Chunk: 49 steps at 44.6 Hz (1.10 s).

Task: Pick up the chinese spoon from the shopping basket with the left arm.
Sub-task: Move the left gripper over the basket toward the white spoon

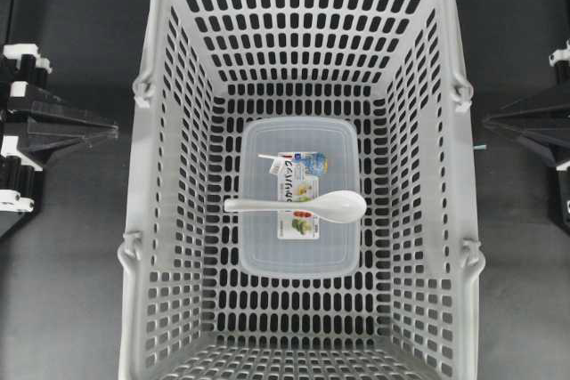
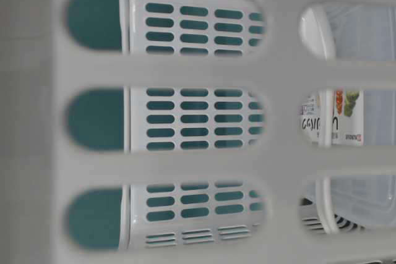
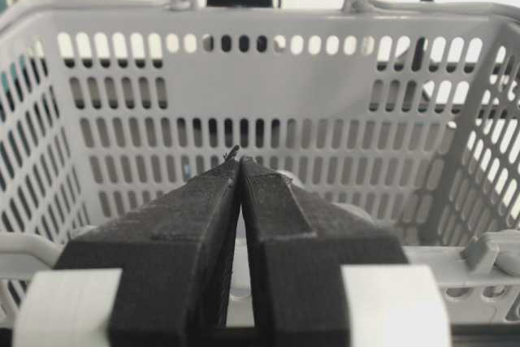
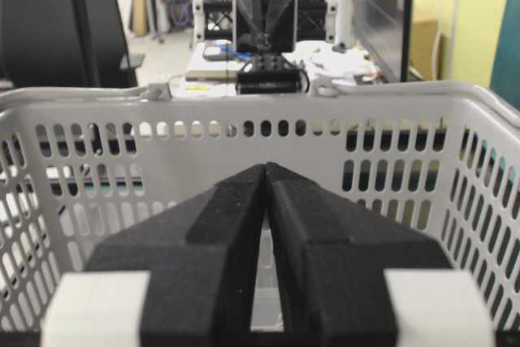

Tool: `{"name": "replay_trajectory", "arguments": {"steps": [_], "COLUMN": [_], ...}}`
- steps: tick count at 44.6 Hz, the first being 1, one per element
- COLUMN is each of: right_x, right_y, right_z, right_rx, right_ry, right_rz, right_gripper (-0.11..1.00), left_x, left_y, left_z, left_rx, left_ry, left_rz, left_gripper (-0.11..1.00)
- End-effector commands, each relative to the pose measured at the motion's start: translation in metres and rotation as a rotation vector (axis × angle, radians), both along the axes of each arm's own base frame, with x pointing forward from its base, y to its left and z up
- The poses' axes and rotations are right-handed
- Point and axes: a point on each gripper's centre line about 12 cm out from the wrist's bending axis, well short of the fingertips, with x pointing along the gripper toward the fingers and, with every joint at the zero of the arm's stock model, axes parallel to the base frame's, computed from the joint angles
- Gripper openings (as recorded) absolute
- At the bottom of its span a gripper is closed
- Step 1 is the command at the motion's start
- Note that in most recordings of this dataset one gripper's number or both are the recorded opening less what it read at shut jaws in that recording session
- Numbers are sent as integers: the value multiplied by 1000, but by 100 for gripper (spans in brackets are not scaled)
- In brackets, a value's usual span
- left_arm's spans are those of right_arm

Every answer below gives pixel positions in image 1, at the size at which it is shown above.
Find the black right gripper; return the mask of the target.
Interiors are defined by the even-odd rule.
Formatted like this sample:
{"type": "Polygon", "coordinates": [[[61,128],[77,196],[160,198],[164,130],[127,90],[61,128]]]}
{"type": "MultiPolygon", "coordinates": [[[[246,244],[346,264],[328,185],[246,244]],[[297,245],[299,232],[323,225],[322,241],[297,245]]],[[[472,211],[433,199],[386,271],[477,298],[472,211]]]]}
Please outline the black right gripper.
{"type": "Polygon", "coordinates": [[[569,40],[549,56],[558,85],[524,96],[484,117],[484,126],[520,144],[558,175],[562,222],[569,222],[569,40]]]}

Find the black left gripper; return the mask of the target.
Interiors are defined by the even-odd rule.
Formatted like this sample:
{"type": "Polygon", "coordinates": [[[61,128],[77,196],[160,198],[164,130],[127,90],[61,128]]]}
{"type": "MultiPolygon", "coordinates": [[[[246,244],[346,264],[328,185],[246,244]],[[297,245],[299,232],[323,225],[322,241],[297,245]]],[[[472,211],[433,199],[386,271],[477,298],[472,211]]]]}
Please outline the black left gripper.
{"type": "Polygon", "coordinates": [[[1,210],[32,212],[49,158],[118,138],[118,124],[45,90],[50,61],[36,44],[1,49],[1,210]]]}

